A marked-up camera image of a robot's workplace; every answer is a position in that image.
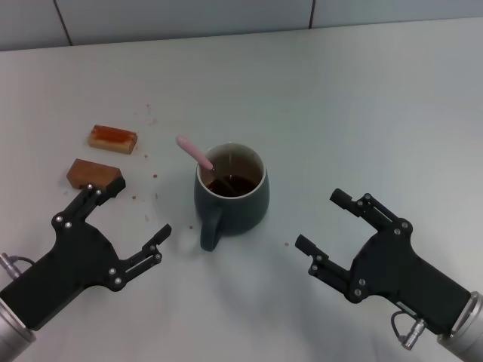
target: white tabletop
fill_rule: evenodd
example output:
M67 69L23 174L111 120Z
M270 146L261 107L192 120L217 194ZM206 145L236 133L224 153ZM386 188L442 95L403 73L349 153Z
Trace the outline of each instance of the white tabletop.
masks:
M430 332L405 351L394 305L347 302L294 242L349 268L374 230L329 197L370 192L413 223L421 257L483 291L482 33L468 19L1 53L1 251L50 250L76 158L125 176L88 220L121 258L174 230L160 265L119 293L83 292L18 361L454 361ZM94 124L139 132L136 150L90 148ZM179 133L203 149L244 143L268 167L264 221L213 253L198 245Z

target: tea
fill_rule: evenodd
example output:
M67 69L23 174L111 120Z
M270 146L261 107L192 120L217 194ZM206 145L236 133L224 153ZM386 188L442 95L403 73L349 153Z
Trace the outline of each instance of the tea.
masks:
M225 183L228 183L232 187L232 189L236 192L236 195L233 194L233 190L227 187ZM244 177L229 175L223 178L223 182L215 179L207 187L211 192L219 196L233 198L252 192L255 190L257 185L251 182L249 179L245 179Z

